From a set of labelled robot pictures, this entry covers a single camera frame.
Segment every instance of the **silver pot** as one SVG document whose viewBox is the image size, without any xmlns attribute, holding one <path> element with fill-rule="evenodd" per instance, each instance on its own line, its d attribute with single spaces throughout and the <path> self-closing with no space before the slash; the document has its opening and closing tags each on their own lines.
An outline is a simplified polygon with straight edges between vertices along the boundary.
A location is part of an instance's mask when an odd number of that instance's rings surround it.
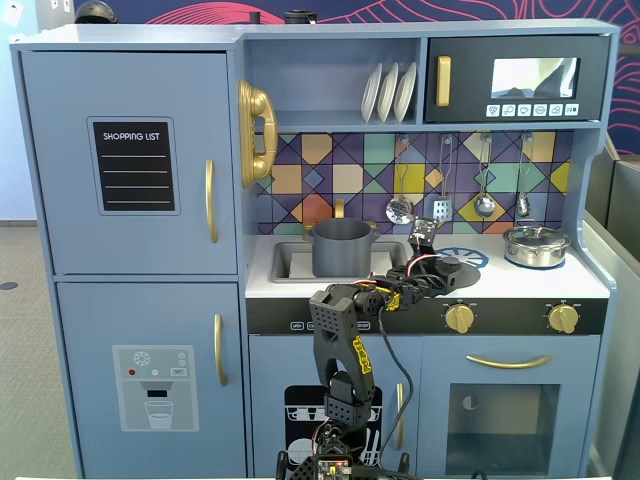
<svg viewBox="0 0 640 480">
<path fill-rule="evenodd" d="M 371 244 L 380 237 L 376 228 L 354 218 L 331 218 L 313 226 L 315 277 L 368 277 L 371 273 Z"/>
<path fill-rule="evenodd" d="M 513 263 L 530 268 L 551 268 L 564 261 L 571 239 L 552 228 L 527 225 L 512 227 L 502 234 L 504 256 Z"/>
</svg>

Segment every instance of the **play kitchen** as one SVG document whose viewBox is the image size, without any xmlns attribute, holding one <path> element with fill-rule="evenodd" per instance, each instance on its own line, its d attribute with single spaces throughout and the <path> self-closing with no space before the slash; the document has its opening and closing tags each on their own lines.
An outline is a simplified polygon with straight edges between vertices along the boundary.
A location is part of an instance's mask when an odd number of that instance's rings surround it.
<svg viewBox="0 0 640 480">
<path fill-rule="evenodd" d="M 586 474 L 615 283 L 581 223 L 616 27 L 129 27 L 11 47 L 79 476 L 294 470 L 327 418 L 309 299 L 371 272 L 442 295 L 384 313 L 411 382 L 354 326 L 363 464 Z"/>
</svg>

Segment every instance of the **blue cabinet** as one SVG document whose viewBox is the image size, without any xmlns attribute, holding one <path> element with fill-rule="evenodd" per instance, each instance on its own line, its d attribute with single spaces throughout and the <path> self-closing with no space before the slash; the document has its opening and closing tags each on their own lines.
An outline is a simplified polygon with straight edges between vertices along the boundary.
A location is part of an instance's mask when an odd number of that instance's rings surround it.
<svg viewBox="0 0 640 480">
<path fill-rule="evenodd" d="M 398 412 L 398 393 L 406 398 L 409 386 L 381 337 L 365 336 L 363 342 L 380 392 L 374 397 L 367 448 L 360 458 L 365 463 L 375 464 L 377 453 Z M 407 452 L 411 455 L 412 471 L 415 471 L 422 339 L 392 337 L 391 344 L 411 374 L 416 391 L 403 415 L 402 435 L 398 437 L 396 432 L 382 460 L 385 467 L 396 469 L 401 454 Z M 323 389 L 318 386 L 313 337 L 252 336 L 249 347 L 254 474 L 268 478 L 274 475 L 278 451 L 289 451 L 291 468 L 311 454 L 313 430 L 326 418 Z"/>
<path fill-rule="evenodd" d="M 87 478 L 246 475 L 235 284 L 57 289 Z"/>
<path fill-rule="evenodd" d="M 576 477 L 599 344 L 598 336 L 425 337 L 418 476 Z"/>
<path fill-rule="evenodd" d="M 237 272 L 226 55 L 22 65 L 55 273 Z"/>
</svg>

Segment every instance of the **sink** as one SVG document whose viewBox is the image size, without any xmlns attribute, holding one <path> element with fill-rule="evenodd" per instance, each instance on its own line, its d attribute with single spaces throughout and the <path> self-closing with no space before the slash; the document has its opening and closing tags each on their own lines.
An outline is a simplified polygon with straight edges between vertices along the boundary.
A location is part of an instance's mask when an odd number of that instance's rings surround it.
<svg viewBox="0 0 640 480">
<path fill-rule="evenodd" d="M 306 242 L 278 243 L 273 249 L 269 281 L 273 283 L 345 282 L 346 277 L 314 277 L 311 273 L 311 251 Z M 404 246 L 400 242 L 375 242 L 371 245 L 371 269 L 385 274 L 392 267 L 407 263 Z"/>
</svg>

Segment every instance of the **colorful tile backsplash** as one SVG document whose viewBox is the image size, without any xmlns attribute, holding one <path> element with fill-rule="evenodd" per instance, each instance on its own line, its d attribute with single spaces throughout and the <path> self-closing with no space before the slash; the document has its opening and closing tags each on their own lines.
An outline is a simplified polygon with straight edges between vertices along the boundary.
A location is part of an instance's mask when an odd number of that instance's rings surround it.
<svg viewBox="0 0 640 480">
<path fill-rule="evenodd" d="M 492 134 L 487 192 L 496 202 L 496 212 L 483 219 L 473 208 L 480 191 L 480 171 L 486 167 L 479 160 L 480 133 L 455 133 L 446 182 L 454 215 L 453 221 L 440 226 L 440 233 L 502 233 L 513 226 L 520 132 Z M 535 132 L 533 150 L 528 146 L 524 150 L 523 162 L 532 157 L 526 177 L 530 218 L 553 228 L 562 220 L 572 141 L 573 132 Z M 343 198 L 345 216 L 372 220 L 382 233 L 408 233 L 409 225 L 389 221 L 387 202 L 400 192 L 400 177 L 406 171 L 405 197 L 414 203 L 417 214 L 432 216 L 433 199 L 441 194 L 443 185 L 440 147 L 438 133 L 280 135 L 271 175 L 258 182 L 259 231 L 302 234 L 304 224 L 331 218 L 336 199 Z M 443 156 L 446 173 L 448 146 Z"/>
</svg>

